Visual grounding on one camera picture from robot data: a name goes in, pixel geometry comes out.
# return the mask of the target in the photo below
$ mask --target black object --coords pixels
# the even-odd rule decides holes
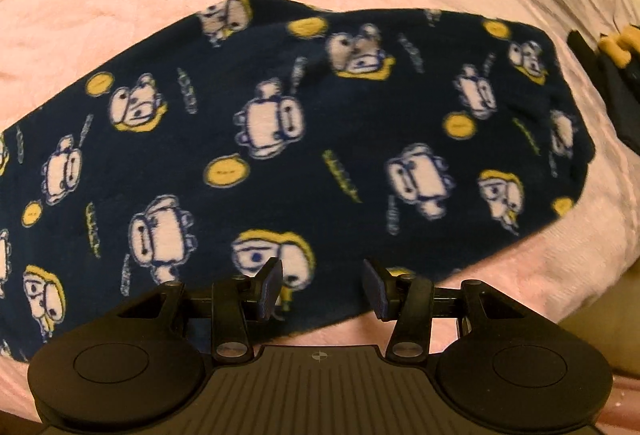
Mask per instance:
[[[254,355],[246,321],[269,318],[281,283],[276,258],[199,293],[166,283],[52,339],[28,373],[42,434],[599,433],[602,355],[481,281],[435,288],[366,261],[376,316],[398,320],[384,357],[368,345]],[[211,318],[211,355],[184,339],[190,318]],[[429,355],[433,318],[457,318],[460,339]]]
[[[640,62],[633,57],[624,69],[603,53],[593,51],[582,35],[572,30],[567,45],[600,93],[616,135],[640,155]]]

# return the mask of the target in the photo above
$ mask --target metal screw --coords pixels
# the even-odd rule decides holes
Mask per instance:
[[[412,341],[404,341],[402,343],[396,343],[392,349],[392,352],[398,357],[418,357],[422,354],[422,347],[418,343]]]
[[[240,357],[245,355],[247,350],[248,348],[244,343],[238,343],[237,341],[221,343],[216,348],[216,352],[222,357]]]

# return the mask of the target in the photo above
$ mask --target yellow circle print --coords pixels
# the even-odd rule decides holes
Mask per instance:
[[[238,154],[212,160],[204,169],[204,182],[214,188],[230,188],[249,177],[249,165]]]
[[[496,38],[501,38],[503,40],[508,40],[511,37],[511,31],[509,27],[504,25],[502,22],[496,22],[495,20],[485,20],[484,28],[491,35]]]
[[[329,23],[318,16],[289,22],[287,25],[289,32],[298,38],[318,38],[324,35],[328,27]]]
[[[476,123],[466,114],[449,114],[444,118],[442,126],[453,139],[469,139],[476,133]]]
[[[89,78],[85,85],[86,93],[94,98],[106,94],[113,85],[113,74],[109,72],[98,72]]]
[[[574,207],[574,201],[569,197],[560,197],[551,206],[559,217],[564,217]]]
[[[27,204],[22,213],[22,225],[24,227],[31,227],[40,220],[41,216],[42,204],[37,200],[31,201]]]

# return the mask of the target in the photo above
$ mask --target cartoon face with yellow hair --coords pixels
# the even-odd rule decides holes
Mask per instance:
[[[132,89],[120,87],[111,94],[109,119],[121,132],[150,132],[167,111],[167,104],[151,74],[143,74]]]
[[[517,218],[524,207],[524,186],[520,179],[513,173],[485,170],[478,178],[478,186],[492,218],[517,234]]]
[[[509,61],[531,81],[543,85],[546,78],[546,69],[540,60],[542,47],[534,41],[523,44],[511,42],[509,47]]]
[[[313,279],[314,253],[304,238],[295,233],[250,229],[242,233],[231,248],[236,269],[247,276],[255,276],[272,257],[282,261],[282,292],[278,304],[285,311],[291,294],[306,288]]]
[[[80,183],[82,171],[82,152],[74,148],[73,136],[65,136],[42,165],[42,193],[49,206],[59,203]]]
[[[389,77],[391,65],[396,62],[381,49],[381,43],[378,28],[365,24],[355,37],[346,32],[332,34],[326,50],[336,75],[381,81]]]
[[[46,342],[53,335],[55,326],[65,319],[65,291],[55,274],[35,265],[27,266],[22,282],[31,316],[38,322],[42,340]]]
[[[0,175],[4,174],[6,165],[9,163],[9,149],[4,142],[4,134],[0,134]]]
[[[252,10],[248,0],[225,0],[197,13],[202,31],[214,47],[249,26]]]

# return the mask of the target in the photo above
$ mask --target navy blue fleece blanket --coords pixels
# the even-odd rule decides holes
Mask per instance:
[[[541,30],[290,0],[184,18],[0,150],[0,346],[18,360],[159,283],[271,256],[262,337],[356,316],[364,256],[444,279],[566,213],[594,155]]]

